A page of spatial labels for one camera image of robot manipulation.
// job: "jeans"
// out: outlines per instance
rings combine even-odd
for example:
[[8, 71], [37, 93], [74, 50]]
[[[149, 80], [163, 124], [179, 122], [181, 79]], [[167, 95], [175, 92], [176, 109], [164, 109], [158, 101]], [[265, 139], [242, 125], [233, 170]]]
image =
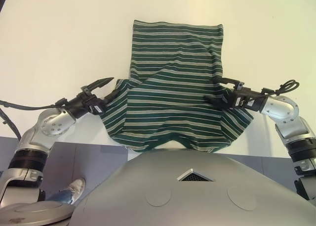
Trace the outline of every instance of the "jeans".
[[66, 203], [66, 204], [71, 204], [72, 203], [72, 197], [73, 194], [70, 190], [66, 189], [66, 190], [62, 190], [56, 194], [53, 194], [51, 197], [49, 197], [46, 200], [51, 200], [51, 201], [58, 201], [61, 203]]

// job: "sneaker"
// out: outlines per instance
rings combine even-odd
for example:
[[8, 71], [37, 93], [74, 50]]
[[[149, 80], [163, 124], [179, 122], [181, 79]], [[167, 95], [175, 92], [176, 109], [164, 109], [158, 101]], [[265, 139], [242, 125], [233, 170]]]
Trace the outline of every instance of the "sneaker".
[[83, 178], [78, 178], [74, 180], [69, 186], [66, 188], [72, 193], [72, 201], [71, 204], [74, 204], [82, 195], [85, 188], [85, 180]]

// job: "white stripe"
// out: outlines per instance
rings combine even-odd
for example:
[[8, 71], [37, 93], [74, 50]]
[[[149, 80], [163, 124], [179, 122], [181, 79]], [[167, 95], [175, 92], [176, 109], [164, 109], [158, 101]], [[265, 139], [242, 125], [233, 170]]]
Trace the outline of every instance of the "white stripe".
[[160, 69], [159, 71], [138, 71], [135, 68], [130, 69], [131, 72], [135, 72], [137, 74], [155, 74], [158, 72], [164, 72], [164, 73], [171, 73], [171, 74], [179, 74], [179, 75], [190, 75], [190, 76], [207, 76], [207, 77], [213, 77], [212, 74], [209, 73], [196, 73], [196, 72], [183, 72], [183, 71], [176, 71], [171, 69]]
[[204, 99], [185, 99], [185, 98], [176, 98], [176, 97], [168, 97], [168, 96], [147, 96], [147, 95], [141, 95], [142, 97], [149, 97], [149, 98], [153, 98], [153, 97], [156, 97], [156, 98], [167, 98], [167, 99], [176, 99], [176, 100], [184, 100], [184, 101], [203, 101], [205, 102]]
[[213, 67], [214, 65], [222, 65], [221, 62], [213, 62], [213, 63], [195, 63], [195, 62], [184, 62], [184, 61], [178, 61], [178, 60], [170, 60], [170, 61], [155, 61], [155, 60], [148, 60], [148, 61], [142, 61], [142, 60], [131, 60], [131, 63], [135, 64], [184, 64], [184, 65], [194, 65], [194, 66], [207, 66], [207, 67]]
[[115, 130], [119, 125], [124, 124], [125, 118], [121, 119], [119, 122], [117, 122], [114, 126], [107, 129], [108, 132], [111, 132]]
[[[210, 78], [212, 77], [215, 77], [217, 75], [222, 75], [222, 72], [215, 72], [214, 74], [212, 74], [212, 76], [210, 76]], [[155, 76], [161, 76], [161, 77], [168, 77], [170, 78], [169, 76], [166, 76], [166, 75], [162, 75], [162, 74], [156, 74]], [[205, 81], [205, 79], [190, 79], [190, 78], [180, 78], [180, 77], [172, 77], [173, 79], [189, 79], [189, 80], [201, 80], [201, 81]]]
[[[136, 69], [161, 69], [162, 67], [138, 67], [138, 66], [136, 66], [136, 65], [134, 65], [134, 64], [131, 64], [130, 65], [131, 67], [136, 67]], [[165, 66], [167, 66], [167, 67], [174, 67], [174, 68], [179, 68], [179, 67], [177, 67], [177, 66], [174, 66], [174, 65], [165, 65]], [[222, 70], [222, 66], [220, 66], [220, 67], [216, 67], [216, 68], [212, 68], [212, 70], [210, 70], [210, 69], [201, 69], [201, 68], [197, 68], [197, 67], [194, 67], [194, 68], [188, 68], [188, 67], [181, 67], [181, 69], [193, 69], [193, 70], [196, 70], [196, 71], [207, 71], [207, 72], [213, 72], [214, 70], [216, 70], [216, 69], [220, 69], [220, 70]]]
[[[196, 39], [196, 38], [174, 38], [174, 37], [172, 37], [172, 38], [155, 38], [155, 37], [151, 37], [151, 38], [142, 38], [142, 37], [134, 37], [134, 39], [140, 39], [140, 40], [167, 40], [167, 39], [171, 39], [171, 40], [179, 40], [179, 41], [183, 41], [183, 40], [192, 40], [192, 39]], [[214, 41], [214, 40], [209, 40], [209, 41], [200, 41], [201, 43], [202, 42], [204, 42], [204, 43], [210, 43], [210, 42], [212, 42], [212, 43], [219, 43], [220, 45], [222, 45], [222, 41], [220, 41], [220, 42], [216, 42], [216, 41]]]
[[[202, 131], [202, 130], [197, 130], [197, 129], [194, 129], [194, 128], [191, 128], [191, 127], [185, 127], [185, 126], [172, 126], [172, 127], [182, 128], [182, 129], [189, 129], [189, 130], [192, 130], [192, 131], [205, 132], [205, 133], [213, 134], [213, 135], [221, 135], [221, 133], [216, 133], [216, 132], [212, 132], [212, 131]], [[159, 130], [168, 129], [168, 128], [171, 128], [171, 127], [160, 127]], [[157, 129], [145, 129], [145, 130], [136, 129], [136, 131], [157, 131]]]
[[[160, 80], [160, 79], [152, 79], [150, 78], [148, 81], [150, 82], [154, 82], [154, 83], [163, 83], [163, 84], [177, 84], [177, 85], [186, 85], [186, 86], [198, 86], [198, 87], [218, 87], [220, 86], [220, 84], [196, 84], [196, 83], [186, 83], [186, 82], [180, 82], [180, 81], [170, 81], [170, 80]], [[146, 86], [153, 86], [153, 87], [161, 87], [161, 88], [175, 88], [175, 86], [159, 86], [159, 85], [151, 85], [151, 84], [144, 84]], [[195, 88], [185, 88], [185, 87], [176, 87], [178, 89], [195, 89]]]
[[201, 42], [132, 42], [133, 45], [201, 45], [205, 48], [219, 48], [221, 49], [221, 45], [204, 45]]
[[223, 36], [206, 36], [206, 35], [199, 35], [196, 33], [184, 32], [184, 31], [185, 29], [181, 29], [181, 32], [138, 32], [137, 30], [134, 30], [133, 34], [146, 35], [146, 36], [193, 36], [193, 37], [201, 37], [201, 38], [206, 38], [206, 39], [222, 39], [223, 38]]
[[[223, 29], [223, 25], [222, 24], [217, 25], [217, 26], [198, 26], [198, 25], [176, 24], [176, 23], [171, 24], [171, 23], [167, 23], [167, 22], [144, 23], [144, 22], [137, 21], [137, 20], [134, 21], [134, 24], [135, 25], [141, 25], [141, 26], [144, 26], [144, 27], [145, 26], [150, 27], [150, 28], [147, 28], [147, 29], [151, 29], [151, 30], [152, 29], [172, 29], [172, 27], [191, 27], [191, 28], [201, 28], [201, 29], [206, 29], [206, 30]], [[166, 26], [167, 28], [152, 28], [152, 27], [155, 27], [155, 26]]]
[[138, 138], [150, 138], [154, 136], [162, 136], [166, 134], [182, 134], [182, 135], [187, 135], [195, 138], [202, 138], [202, 139], [221, 139], [223, 138], [222, 136], [202, 136], [202, 135], [196, 135], [194, 133], [186, 132], [186, 131], [162, 131], [159, 133], [152, 133], [152, 134], [134, 134], [134, 133], [123, 133], [122, 135], [129, 136], [129, 137], [138, 137]]
[[183, 52], [183, 51], [176, 51], [176, 52], [168, 52], [168, 51], [133, 51], [132, 54], [183, 54], [183, 55], [196, 55], [196, 56], [209, 56], [211, 53], [208, 52], [199, 52], [199, 53], [192, 53], [192, 52]]
[[236, 138], [239, 137], [239, 134], [237, 134], [232, 128], [230, 128], [226, 123], [222, 122], [222, 127], [227, 129], [232, 135], [234, 135]]
[[213, 59], [194, 59], [194, 58], [184, 58], [184, 57], [180, 57], [180, 56], [173, 56], [173, 57], [143, 57], [143, 56], [135, 56], [133, 55], [133, 58], [137, 59], [137, 58], [142, 58], [142, 59], [150, 59], [149, 61], [153, 61], [152, 59], [169, 59], [169, 60], [174, 60], [175, 58], [180, 58], [180, 59], [189, 59], [189, 60], [202, 60], [204, 62], [210, 62], [213, 59], [218, 59], [217, 57], [214, 57]]
[[[187, 110], [184, 110], [184, 111], [181, 111], [181, 110], [150, 110], [150, 111], [144, 111], [144, 110], [140, 110], [140, 111], [127, 111], [126, 114], [127, 115], [132, 115], [132, 114], [135, 114], [135, 115], [139, 115], [139, 114], [165, 114], [165, 113], [180, 113], [180, 114], [197, 114], [197, 115], [202, 115], [202, 116], [209, 116], [209, 117], [215, 117], [215, 118], [221, 118], [221, 115], [215, 115], [215, 114], [211, 114], [211, 113], [205, 113], [205, 112], [198, 112], [198, 111], [187, 111]], [[187, 117], [187, 118], [193, 118], [193, 119], [199, 119], [199, 120], [203, 120], [201, 118], [197, 118], [197, 117], [188, 117], [188, 116], [172, 116], [172, 118], [176, 118], [176, 117]], [[135, 117], [135, 118], [127, 118], [127, 119], [157, 119], [157, 118], [167, 118], [167, 117]]]
[[139, 92], [153, 92], [153, 93], [165, 93], [165, 94], [171, 94], [171, 95], [184, 95], [184, 96], [190, 96], [190, 95], [195, 95], [195, 96], [204, 96], [202, 93], [198, 92], [184, 92], [184, 91], [174, 91], [174, 90], [155, 90], [155, 89], [144, 89], [144, 88], [133, 88], [132, 91], [139, 91]]

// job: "robot vent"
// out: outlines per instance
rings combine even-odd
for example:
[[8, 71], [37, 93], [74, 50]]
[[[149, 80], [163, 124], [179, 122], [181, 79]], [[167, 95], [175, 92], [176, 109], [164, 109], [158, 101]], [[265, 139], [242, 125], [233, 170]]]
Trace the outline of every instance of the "robot vent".
[[187, 170], [181, 176], [178, 177], [178, 181], [214, 181], [211, 180], [202, 174], [195, 172], [193, 169]]

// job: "gray floor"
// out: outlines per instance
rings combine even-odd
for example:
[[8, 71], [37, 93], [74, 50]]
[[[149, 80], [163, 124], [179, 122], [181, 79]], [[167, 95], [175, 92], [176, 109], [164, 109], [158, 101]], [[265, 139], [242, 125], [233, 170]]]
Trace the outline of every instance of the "gray floor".
[[[16, 146], [16, 139], [0, 137], [0, 170], [8, 167]], [[290, 159], [226, 156], [296, 191], [294, 180], [297, 176]], [[50, 196], [76, 178], [83, 177], [86, 179], [86, 189], [81, 197], [83, 198], [126, 161], [127, 150], [123, 147], [59, 142], [55, 144], [47, 160], [41, 188]]]

